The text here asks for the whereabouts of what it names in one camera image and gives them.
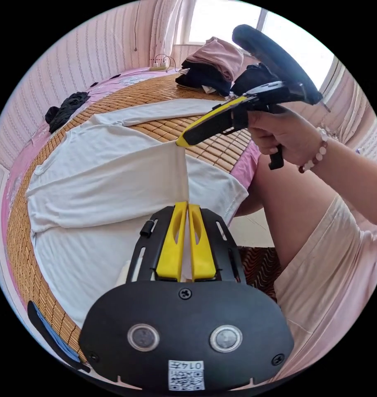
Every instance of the striped wallpaper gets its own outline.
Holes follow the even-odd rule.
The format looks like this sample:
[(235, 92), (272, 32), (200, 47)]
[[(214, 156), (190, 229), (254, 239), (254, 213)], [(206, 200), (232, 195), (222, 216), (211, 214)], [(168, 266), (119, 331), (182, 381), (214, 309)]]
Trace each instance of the striped wallpaper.
[[(156, 1), (140, 0), (107, 11), (61, 38), (26, 73), (0, 117), (0, 163), (10, 169), (44, 120), (76, 91), (125, 70), (150, 64)], [(134, 26), (137, 51), (135, 51)]]

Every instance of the floor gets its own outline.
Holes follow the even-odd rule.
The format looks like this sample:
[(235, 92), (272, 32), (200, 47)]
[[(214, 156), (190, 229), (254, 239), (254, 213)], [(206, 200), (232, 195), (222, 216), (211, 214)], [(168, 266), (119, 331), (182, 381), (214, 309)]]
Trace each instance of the floor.
[(237, 245), (248, 247), (273, 247), (264, 210), (248, 216), (234, 218), (230, 232)]

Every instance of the pink bedspread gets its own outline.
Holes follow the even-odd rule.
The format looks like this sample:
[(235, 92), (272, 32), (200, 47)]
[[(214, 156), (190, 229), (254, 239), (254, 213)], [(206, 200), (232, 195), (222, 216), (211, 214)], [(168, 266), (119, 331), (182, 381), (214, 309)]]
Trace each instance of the pink bedspread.
[[(165, 76), (165, 72), (149, 72), (148, 68), (141, 68), (126, 71), (122, 73), (121, 76), (115, 79), (100, 82), (96, 86), (88, 88), (86, 90), (91, 97), (79, 109), (77, 109), (77, 111), (71, 116), (71, 119), (80, 112), (82, 112), (92, 103), (97, 102), (98, 100), (117, 90), (128, 87), (140, 81), (159, 76)], [(49, 125), (44, 120), (37, 132), (32, 136), (31, 140), (26, 144), (22, 152), (19, 154), (10, 170), (10, 176), (5, 187), (1, 205), (1, 229), (4, 247), (6, 247), (7, 243), (7, 226), (10, 211), (16, 193), (21, 185), (22, 178), (30, 167), (30, 164), (40, 152), (41, 148), (47, 143), (50, 138), (51, 135), (49, 134)], [(257, 146), (253, 143), (253, 141), (251, 141), (245, 151), (242, 153), (240, 159), (236, 162), (233, 170), (231, 171), (231, 175), (236, 177), (236, 179), (238, 179), (245, 188), (248, 188), (250, 182), (253, 179), (257, 167), (259, 154), (260, 153)], [(8, 259), (7, 264), (11, 274), (11, 278), (14, 281)]]

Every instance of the white shirt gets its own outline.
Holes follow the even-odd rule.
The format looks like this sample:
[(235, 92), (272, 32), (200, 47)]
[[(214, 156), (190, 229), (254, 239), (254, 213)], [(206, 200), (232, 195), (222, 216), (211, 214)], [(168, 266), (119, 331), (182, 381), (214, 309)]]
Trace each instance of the white shirt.
[[(218, 103), (178, 99), (94, 115), (68, 131), (35, 169), (26, 192), (35, 256), (79, 327), (93, 303), (115, 286), (154, 212), (189, 201), (229, 223), (248, 195), (231, 175), (186, 156), (174, 142), (126, 127), (205, 114)], [(183, 276), (190, 271), (186, 250)]]

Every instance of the bed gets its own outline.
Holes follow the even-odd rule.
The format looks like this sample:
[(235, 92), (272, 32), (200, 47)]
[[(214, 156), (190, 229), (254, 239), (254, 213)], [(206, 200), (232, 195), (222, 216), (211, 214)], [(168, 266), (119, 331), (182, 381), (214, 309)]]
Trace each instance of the bed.
[[(60, 144), (66, 131), (84, 123), (92, 114), (178, 98), (221, 100), (217, 95), (178, 88), (175, 77), (174, 74), (165, 75), (165, 72), (161, 76), (146, 72), (134, 75), (125, 73), (119, 79), (96, 85), (93, 90), (89, 90), (90, 101), (73, 114), (71, 120), (59, 131), (50, 137), (46, 125), (38, 129), (15, 161), (4, 190), (1, 206), (2, 239), (6, 246), (8, 270), (21, 304), (26, 308), (27, 303), (32, 301), (53, 331), (78, 353), (82, 362), (86, 359), (78, 345), (80, 329), (53, 296), (36, 262), (30, 240), (25, 192), (34, 168), (42, 164)], [(197, 117), (159, 120), (131, 128), (160, 142), (167, 142), (176, 139), (196, 119)], [(213, 137), (186, 151), (187, 154), (230, 173), (245, 188), (253, 178), (257, 148), (246, 130), (230, 136)]]

